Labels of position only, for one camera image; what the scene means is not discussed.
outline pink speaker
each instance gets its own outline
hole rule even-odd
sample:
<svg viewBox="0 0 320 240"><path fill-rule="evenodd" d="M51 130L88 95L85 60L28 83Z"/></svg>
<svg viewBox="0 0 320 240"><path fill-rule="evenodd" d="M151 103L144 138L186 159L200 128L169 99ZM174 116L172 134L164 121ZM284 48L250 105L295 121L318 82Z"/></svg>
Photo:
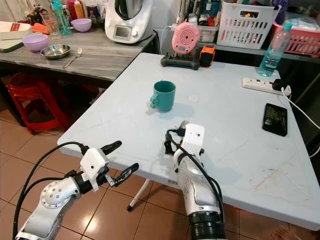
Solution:
<svg viewBox="0 0 320 240"><path fill-rule="evenodd" d="M188 54L197 45L199 37L198 26L191 22L183 22L174 31L172 48L178 54Z"/></svg>

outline smartphone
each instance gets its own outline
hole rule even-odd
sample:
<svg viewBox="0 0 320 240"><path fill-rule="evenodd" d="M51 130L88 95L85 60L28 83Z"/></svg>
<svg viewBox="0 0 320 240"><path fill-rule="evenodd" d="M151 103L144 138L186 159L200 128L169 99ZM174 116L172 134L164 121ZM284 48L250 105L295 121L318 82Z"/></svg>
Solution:
<svg viewBox="0 0 320 240"><path fill-rule="evenodd" d="M288 133L288 111L286 108L267 103L264 109L262 129L280 136Z"/></svg>

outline pink basket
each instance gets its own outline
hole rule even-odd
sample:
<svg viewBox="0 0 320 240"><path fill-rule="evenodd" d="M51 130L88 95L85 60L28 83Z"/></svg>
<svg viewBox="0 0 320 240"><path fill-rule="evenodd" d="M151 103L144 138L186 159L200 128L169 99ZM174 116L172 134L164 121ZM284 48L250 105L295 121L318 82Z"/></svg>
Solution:
<svg viewBox="0 0 320 240"><path fill-rule="evenodd" d="M275 33L283 29L282 25L273 23L271 40L274 37ZM292 54L301 54L301 55L310 55L313 58L320 57L320 32L319 31L310 31L310 30L301 30L292 28L290 31L292 38L286 48L286 53Z"/></svg>

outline power strip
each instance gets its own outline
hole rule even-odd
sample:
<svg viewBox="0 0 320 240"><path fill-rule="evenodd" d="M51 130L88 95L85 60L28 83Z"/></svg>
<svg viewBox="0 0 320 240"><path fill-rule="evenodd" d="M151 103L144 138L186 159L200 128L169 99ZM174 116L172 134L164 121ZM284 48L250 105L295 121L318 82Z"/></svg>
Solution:
<svg viewBox="0 0 320 240"><path fill-rule="evenodd" d="M242 80L243 88L263 91L271 94L282 95L281 91L277 91L272 88L272 84L273 84L272 81L262 81L259 79L253 79L248 77L244 77ZM286 96L291 95L291 87L289 85L285 88L284 94Z"/></svg>

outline green mug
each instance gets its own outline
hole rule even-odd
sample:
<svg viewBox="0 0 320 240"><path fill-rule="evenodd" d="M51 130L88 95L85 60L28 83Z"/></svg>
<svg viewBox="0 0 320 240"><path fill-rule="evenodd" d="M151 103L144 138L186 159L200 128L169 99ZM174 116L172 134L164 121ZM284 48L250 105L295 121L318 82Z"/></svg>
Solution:
<svg viewBox="0 0 320 240"><path fill-rule="evenodd" d="M174 105L176 85L170 81L158 81L153 86L150 107L162 112L170 111Z"/></svg>

